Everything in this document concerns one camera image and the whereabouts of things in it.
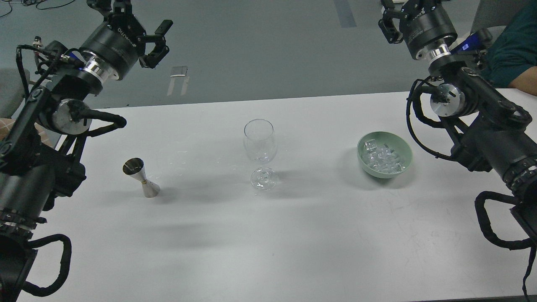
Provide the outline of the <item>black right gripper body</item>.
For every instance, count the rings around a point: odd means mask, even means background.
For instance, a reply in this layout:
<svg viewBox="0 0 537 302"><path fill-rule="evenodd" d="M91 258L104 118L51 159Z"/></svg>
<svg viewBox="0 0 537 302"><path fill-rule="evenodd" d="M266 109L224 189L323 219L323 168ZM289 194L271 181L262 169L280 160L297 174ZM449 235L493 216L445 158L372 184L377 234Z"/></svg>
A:
<svg viewBox="0 0 537 302"><path fill-rule="evenodd" d="M409 0L401 11L408 17L400 20L399 30L414 60L424 58L428 45L443 40L450 46L458 38L441 0Z"/></svg>

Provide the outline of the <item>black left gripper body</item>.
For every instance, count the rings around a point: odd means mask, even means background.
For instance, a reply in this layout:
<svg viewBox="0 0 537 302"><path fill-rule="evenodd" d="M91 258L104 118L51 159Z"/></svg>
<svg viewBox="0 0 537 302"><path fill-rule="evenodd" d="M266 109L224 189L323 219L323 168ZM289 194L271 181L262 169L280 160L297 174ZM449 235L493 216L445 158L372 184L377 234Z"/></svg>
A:
<svg viewBox="0 0 537 302"><path fill-rule="evenodd" d="M146 33L131 9L115 8L82 44L80 50L109 63L118 80L123 80L146 46L138 41Z"/></svg>

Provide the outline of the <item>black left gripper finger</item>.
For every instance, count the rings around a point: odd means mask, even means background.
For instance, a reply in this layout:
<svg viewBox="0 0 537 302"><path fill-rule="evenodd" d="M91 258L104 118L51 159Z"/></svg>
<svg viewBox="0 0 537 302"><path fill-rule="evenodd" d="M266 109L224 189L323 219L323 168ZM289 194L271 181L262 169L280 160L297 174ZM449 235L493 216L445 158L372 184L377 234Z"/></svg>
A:
<svg viewBox="0 0 537 302"><path fill-rule="evenodd" d="M169 31L172 25L172 20L165 19L162 21L161 25L157 27L153 35L144 33L142 36L136 37L136 40L140 45L146 45L148 43L154 44L154 48L149 54L145 54L145 51L143 50L142 55L138 58L141 67L154 69L169 53L165 34Z"/></svg>
<svg viewBox="0 0 537 302"><path fill-rule="evenodd" d="M86 5L103 17L107 17L113 11L111 0L87 0Z"/></svg>

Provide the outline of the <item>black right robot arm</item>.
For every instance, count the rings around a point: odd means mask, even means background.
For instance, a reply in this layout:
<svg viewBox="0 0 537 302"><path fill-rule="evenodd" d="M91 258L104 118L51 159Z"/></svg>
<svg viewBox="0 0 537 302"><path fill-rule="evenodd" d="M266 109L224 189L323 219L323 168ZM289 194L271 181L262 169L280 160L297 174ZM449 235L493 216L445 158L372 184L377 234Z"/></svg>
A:
<svg viewBox="0 0 537 302"><path fill-rule="evenodd" d="M409 132L424 151L458 162L469 171L495 170L512 195L490 191L475 199L481 231L489 242L510 250L530 249L524 275L536 258L536 143L525 133L532 121L521 106L509 101L475 68L485 66L493 36L488 26L474 28L463 42L440 0L409 0L396 8L382 0L378 26L387 42L405 42L414 60L428 60L429 76L411 86L405 116ZM454 145L450 155L429 149L417 138L410 113L432 128L445 129ZM485 209L487 200L513 205L511 213L529 236L518 241L498 238Z"/></svg>

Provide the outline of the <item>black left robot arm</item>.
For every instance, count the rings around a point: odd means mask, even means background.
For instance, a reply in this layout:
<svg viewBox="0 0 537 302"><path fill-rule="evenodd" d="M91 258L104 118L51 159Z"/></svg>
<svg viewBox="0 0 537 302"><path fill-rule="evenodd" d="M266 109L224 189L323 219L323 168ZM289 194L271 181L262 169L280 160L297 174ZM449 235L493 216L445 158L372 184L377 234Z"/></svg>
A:
<svg viewBox="0 0 537 302"><path fill-rule="evenodd" d="M155 68L169 53L162 21L148 34L129 0L88 0L102 23L78 48L52 42L45 48L19 45L16 63L25 105L1 140L1 300L15 302L21 291L36 297L54 294L65 283L72 243L63 234L33 240L43 211L58 197L71 197L86 180L81 163L89 137L124 128L126 119L90 109L84 99L98 95L107 80L123 80L135 63ZM63 245L59 275L51 285L27 281L38 249Z"/></svg>

